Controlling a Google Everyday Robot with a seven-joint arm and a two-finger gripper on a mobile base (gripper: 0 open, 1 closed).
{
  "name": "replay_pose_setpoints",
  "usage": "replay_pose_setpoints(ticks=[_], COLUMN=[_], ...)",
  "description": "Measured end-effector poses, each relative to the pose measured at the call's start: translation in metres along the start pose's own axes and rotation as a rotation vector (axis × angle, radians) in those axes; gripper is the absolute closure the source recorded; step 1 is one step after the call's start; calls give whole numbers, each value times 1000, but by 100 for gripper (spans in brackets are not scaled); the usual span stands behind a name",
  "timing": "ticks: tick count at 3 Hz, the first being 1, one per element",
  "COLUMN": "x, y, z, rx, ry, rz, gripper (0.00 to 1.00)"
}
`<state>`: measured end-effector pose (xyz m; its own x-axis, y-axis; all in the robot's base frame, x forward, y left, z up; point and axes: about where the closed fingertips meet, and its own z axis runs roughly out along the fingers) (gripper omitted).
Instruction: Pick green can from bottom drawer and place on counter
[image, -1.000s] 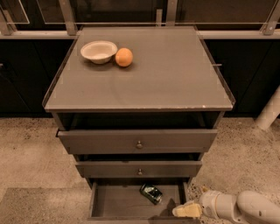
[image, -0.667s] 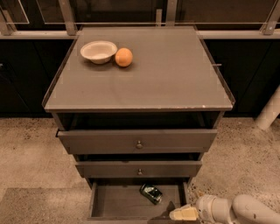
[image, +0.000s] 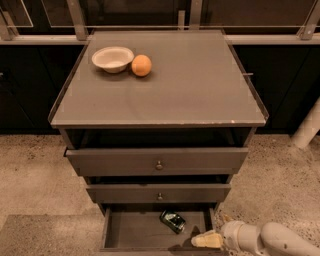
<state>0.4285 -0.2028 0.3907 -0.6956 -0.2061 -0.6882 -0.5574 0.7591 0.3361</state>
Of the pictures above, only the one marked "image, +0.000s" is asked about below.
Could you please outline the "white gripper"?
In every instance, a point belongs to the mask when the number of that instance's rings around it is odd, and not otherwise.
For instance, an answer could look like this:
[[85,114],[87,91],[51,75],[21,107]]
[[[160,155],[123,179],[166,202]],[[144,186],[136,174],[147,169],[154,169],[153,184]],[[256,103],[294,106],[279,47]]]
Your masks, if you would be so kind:
[[233,221],[233,218],[222,214],[225,223],[221,227],[221,235],[214,230],[199,234],[191,239],[191,244],[200,248],[219,249],[224,245],[238,252],[246,250],[245,230],[246,224],[242,221]]

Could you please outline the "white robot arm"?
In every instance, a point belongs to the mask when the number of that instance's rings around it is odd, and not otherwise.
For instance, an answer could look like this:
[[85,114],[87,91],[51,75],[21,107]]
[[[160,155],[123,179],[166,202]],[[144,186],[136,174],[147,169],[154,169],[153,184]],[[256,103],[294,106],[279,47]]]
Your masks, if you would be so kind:
[[243,251],[252,256],[320,256],[320,249],[277,222],[262,227],[243,221],[225,222],[220,232],[210,230],[196,235],[191,244],[199,248]]

